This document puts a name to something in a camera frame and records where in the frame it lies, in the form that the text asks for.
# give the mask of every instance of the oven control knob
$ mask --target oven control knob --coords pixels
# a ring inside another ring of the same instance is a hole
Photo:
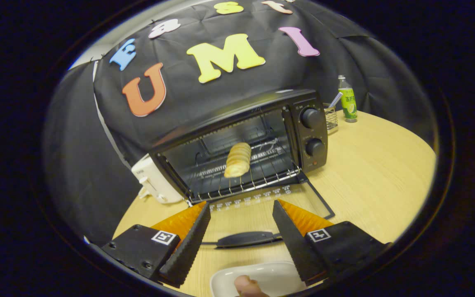
[[[307,141],[305,151],[309,156],[322,156],[326,153],[326,146],[320,139]]]
[[[320,113],[320,111],[317,111],[314,108],[308,108],[303,111],[300,120],[306,128],[315,129],[320,127],[322,124],[322,117],[323,115]]]

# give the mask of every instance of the white toaster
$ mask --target white toaster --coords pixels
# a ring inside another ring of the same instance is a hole
[[[152,195],[160,203],[176,203],[183,200],[183,196],[160,173],[149,154],[132,167],[132,173],[142,185],[139,197]]]

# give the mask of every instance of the green bottle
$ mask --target green bottle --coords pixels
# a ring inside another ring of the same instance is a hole
[[[354,123],[357,121],[357,103],[355,102],[355,93],[343,75],[339,75],[338,79],[340,80],[340,83],[338,84],[338,92],[343,94],[341,98],[343,115],[346,122]]]

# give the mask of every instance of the bread roll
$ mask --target bread roll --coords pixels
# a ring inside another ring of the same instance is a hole
[[[248,143],[240,142],[234,144],[226,158],[226,178],[240,177],[250,168],[250,154],[252,150]]]

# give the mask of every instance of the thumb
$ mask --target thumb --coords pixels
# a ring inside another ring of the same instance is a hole
[[[261,291],[256,280],[251,280],[248,275],[240,275],[234,280],[234,285],[240,297],[269,297]]]

